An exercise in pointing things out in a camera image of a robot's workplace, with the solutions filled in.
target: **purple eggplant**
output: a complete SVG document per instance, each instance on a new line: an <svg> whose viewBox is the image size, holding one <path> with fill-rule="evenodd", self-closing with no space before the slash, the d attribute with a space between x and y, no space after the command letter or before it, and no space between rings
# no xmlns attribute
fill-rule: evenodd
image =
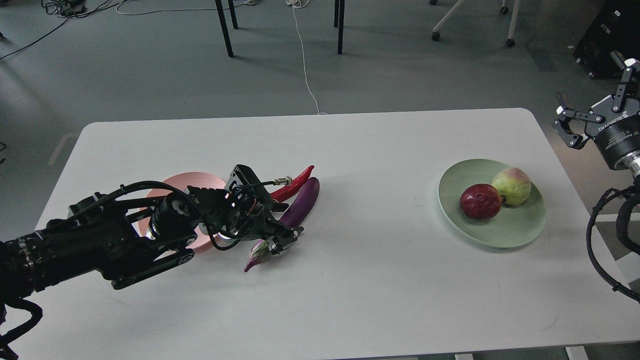
<svg viewBox="0 0 640 360"><path fill-rule="evenodd" d="M319 192L320 181L315 177L310 177L300 189L300 193L293 200L289 209L280 217L280 222L289 227L300 226L314 207Z"/></svg>
<svg viewBox="0 0 640 360"><path fill-rule="evenodd" d="M280 217L280 222L289 227L300 226L302 221L307 217L311 209L316 203L318 193L320 192L320 182L315 177L310 177L300 189L298 197L293 200L289 209ZM271 251L269 250L269 242L263 239L251 249L249 262L244 267L244 272L249 271L255 265L266 263L271 259Z"/></svg>

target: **red chili pepper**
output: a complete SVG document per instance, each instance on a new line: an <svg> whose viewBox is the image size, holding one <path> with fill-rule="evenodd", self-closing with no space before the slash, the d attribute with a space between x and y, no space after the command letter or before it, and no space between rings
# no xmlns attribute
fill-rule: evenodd
<svg viewBox="0 0 640 360"><path fill-rule="evenodd" d="M311 165L305 169L300 175L298 175L293 181L291 181L291 185L285 185L278 190L271 193L271 198L276 200L277 202L283 202L293 195L295 195L298 190L307 182L309 176L311 176L311 170L314 169L314 166Z"/></svg>

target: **black cable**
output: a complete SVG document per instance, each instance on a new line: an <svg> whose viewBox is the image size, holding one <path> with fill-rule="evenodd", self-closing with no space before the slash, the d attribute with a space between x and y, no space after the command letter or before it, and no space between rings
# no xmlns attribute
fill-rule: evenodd
<svg viewBox="0 0 640 360"><path fill-rule="evenodd" d="M18 360L18 354L13 352L9 345L5 345L0 348L0 359L5 360Z"/></svg>
<svg viewBox="0 0 640 360"><path fill-rule="evenodd" d="M630 288L622 285L622 283L620 283L619 281L614 279L611 275L609 275L609 273L607 273L602 268L602 266L600 266L600 263L596 259L596 256L593 253L593 248L591 246L591 232L593 230L593 227L596 224L596 217L598 217L598 214L600 213L602 208L604 208L610 201L612 201L613 199L615 199L615 198L617 198L619 196L629 197L633 193L634 190L635 190L635 186L630 186L630 187L628 187L627 189L624 189L624 190L617 190L617 189L611 188L611 189L607 190L600 197L600 200L598 201L598 204L596 204L596 206L593 207L593 211L591 212L591 216L589 217L589 223L587 224L586 241L587 241L587 253L589 254L589 260L591 260L591 264L593 264L593 267L596 269L598 274L600 274L600 276L606 282L608 282L609 285L612 286L612 290L613 291L619 291L620 293L622 293L622 294L634 299L635 301L640 302L640 294L638 294L635 291L631 290Z"/></svg>
<svg viewBox="0 0 640 360"><path fill-rule="evenodd" d="M629 221L631 220L631 212L636 205L640 204L640 177L634 179L635 193L631 197L627 197L620 210L618 211L618 218L616 219L616 237L627 249L640 255L640 245L636 244L629 238Z"/></svg>
<svg viewBox="0 0 640 360"><path fill-rule="evenodd" d="M120 12L120 5L126 3L128 0L123 0L121 3L117 4L116 12L120 15L129 15L129 16L137 16L137 15L148 15L152 13L159 12L197 12L197 11L216 11L218 8L208 8L208 9L165 9L165 10L152 10L150 12L142 12L142 13L122 13ZM240 6L245 6L246 4L235 5L234 9L239 8Z"/></svg>
<svg viewBox="0 0 640 360"><path fill-rule="evenodd" d="M184 200L186 200L186 202L189 203L189 205L191 206L191 208L195 209L195 211L198 212L198 217L200 218L200 220L203 222L203 224L205 225L210 225L213 226L212 224L209 223L209 221L207 221L206 217L200 212L198 206L196 205L196 203L193 201L193 199L187 195L185 192L183 192L182 190L179 190L177 188L174 188L171 185L162 183L160 181L139 181L137 183L133 183L127 186L121 185L119 190L116 190L114 192L111 192L103 197L101 197L100 199L96 200L93 204L90 204L89 206L87 206L86 208L82 209L81 211L77 212L76 214L72 215L71 217L68 217L64 220L62 220L61 222L58 222L57 224L52 225L52 228L57 228L57 227L63 227L66 225L70 225L72 224L73 221L77 220L78 218L84 216L84 214L86 214L87 212L98 208L100 206L105 205L107 202L110 202L112 200L115 200L121 196L133 193L133 192L138 192L140 190L150 190L150 189L164 189L164 190L169 190L171 192L174 192L178 195L180 195ZM222 235L226 236L227 238L231 238L231 239L238 239L238 238L242 238L242 236L238 236L238 235L233 235L223 229L218 229L217 227L214 227L215 229L215 233L221 233Z"/></svg>
<svg viewBox="0 0 640 360"><path fill-rule="evenodd" d="M107 10L109 8L119 5L119 4L113 4L111 6L107 6L110 2L111 1L106 0L102 4L98 5L95 9L89 12L71 13L69 15L66 15L65 13L73 9L74 5L72 5L68 0L50 0L47 3L45 3L44 0L40 0L40 6L45 9L47 15L57 15L58 17L82 19L84 17L93 15L94 13L99 13L103 10Z"/></svg>
<svg viewBox="0 0 640 360"><path fill-rule="evenodd" d="M35 40L34 42L30 43L29 45L27 45L27 46L25 46L25 47L23 47L23 48L21 48L21 49L18 49L18 50L16 50L16 51L12 52L12 53L9 53L9 54L7 54L7 55L4 55L3 57L1 57L1 58L0 58L0 60L2 60L2 59L4 59L4 58L6 58L7 56L11 56L11 55L13 55L13 54L15 54L15 53L18 53L18 52L20 52L20 51L22 51L22 50L25 50L25 49L26 49L26 48L28 48L29 46L31 46L31 45L33 45L33 44L37 43L38 41L40 41L40 40L44 39L45 37L48 37L49 35L51 35L51 33L52 33L52 32L56 31L57 29L60 29L60 28L62 27L62 25L66 24L66 23L67 23L67 21L69 21L69 19L70 19L70 18L68 18L67 20L63 21L63 22L62 22L62 24L60 24L60 25L56 26L56 28L55 28L55 29L53 29L53 30L51 30L50 32L48 32L48 33L46 33L46 34L42 35L38 40Z"/></svg>
<svg viewBox="0 0 640 360"><path fill-rule="evenodd" d="M0 336L0 348L4 348L12 341L26 334L29 330L42 319L42 308L35 303L17 298L17 299L5 299L3 300L7 306L14 309L26 310L31 313L31 318L21 325L16 326L12 330L9 330L6 334Z"/></svg>
<svg viewBox="0 0 640 360"><path fill-rule="evenodd" d="M6 149L6 144L3 142L0 142L0 151L3 151ZM0 158L0 164L4 163L6 159L5 158Z"/></svg>
<svg viewBox="0 0 640 360"><path fill-rule="evenodd" d="M213 245L214 248L216 248L216 249L218 249L220 251L226 251L228 249L231 249L232 247L235 247L236 245L238 245L238 243L240 243L240 239L237 239L236 241L231 243L231 245L229 245L229 246L220 246L220 245L218 245L218 243L216 243L216 239L214 239L214 237L213 237L214 231L209 227L209 224L208 223L204 223L204 227L207 228L207 232L209 233L209 240L211 241L211 245Z"/></svg>

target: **black table leg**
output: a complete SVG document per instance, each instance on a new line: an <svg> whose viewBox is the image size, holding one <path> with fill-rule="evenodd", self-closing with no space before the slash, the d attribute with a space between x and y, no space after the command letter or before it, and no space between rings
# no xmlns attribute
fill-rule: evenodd
<svg viewBox="0 0 640 360"><path fill-rule="evenodd" d="M338 55L342 55L342 33L344 32L344 1L340 2L340 13L338 15Z"/></svg>
<svg viewBox="0 0 640 360"><path fill-rule="evenodd" d="M225 38L225 45L227 46L227 54L230 58L233 58L234 51L231 49L231 40L229 39L229 30L227 29L225 11L222 8L222 0L216 0L216 8L218 9L218 17L220 18L220 26L222 27L222 36Z"/></svg>
<svg viewBox="0 0 640 360"><path fill-rule="evenodd" d="M333 4L333 27L334 28L338 27L338 7L340 6L339 2L340 0L335 0L335 3Z"/></svg>
<svg viewBox="0 0 640 360"><path fill-rule="evenodd" d="M229 12L231 13L231 24L234 29L238 30L238 20L236 19L236 7L234 6L234 0L229 0Z"/></svg>

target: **robotic hand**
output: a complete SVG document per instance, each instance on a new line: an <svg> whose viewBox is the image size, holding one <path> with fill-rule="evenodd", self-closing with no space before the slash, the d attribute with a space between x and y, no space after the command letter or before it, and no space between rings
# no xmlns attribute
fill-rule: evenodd
<svg viewBox="0 0 640 360"><path fill-rule="evenodd" d="M593 208L587 228L587 251L596 271L613 287L614 291L620 291L640 301L640 294L616 281L600 266L591 248L591 230L599 212L611 200L624 197L626 201L620 208L616 220L616 236L629 250L640 255L640 245L628 237L631 212L636 205L640 204L640 101L637 93L640 61L627 59L622 62L617 53L611 53L611 56L623 71L617 91L592 105L586 113L571 109L564 96L556 93L560 107L557 109L558 116L553 127L565 144L573 149L581 149L589 139L593 139L611 170L629 169L633 173L633 186L624 190L613 188L607 190ZM575 134L571 130L569 123L572 120L585 123L584 134Z"/></svg>
<svg viewBox="0 0 640 360"><path fill-rule="evenodd" d="M45 229L0 242L0 324L5 305L31 313L30 320L0 336L0 357L17 359L8 344L42 317L42 309L24 297L92 270L118 290L182 265L194 256L187 246L195 241L198 225L218 250L261 238L270 242L273 254L279 254L298 239L303 228L275 220L272 211L284 211L288 205L275 202L264 185L287 179L262 183L250 167L236 165L224 189L189 186L183 192L157 181L121 185L113 193L95 193L71 205L67 219L51 220ZM116 200L151 188L171 192L163 197ZM144 209L128 215L139 208ZM150 235L140 236L133 223L147 217ZM214 241L215 234L233 242L221 247Z"/></svg>

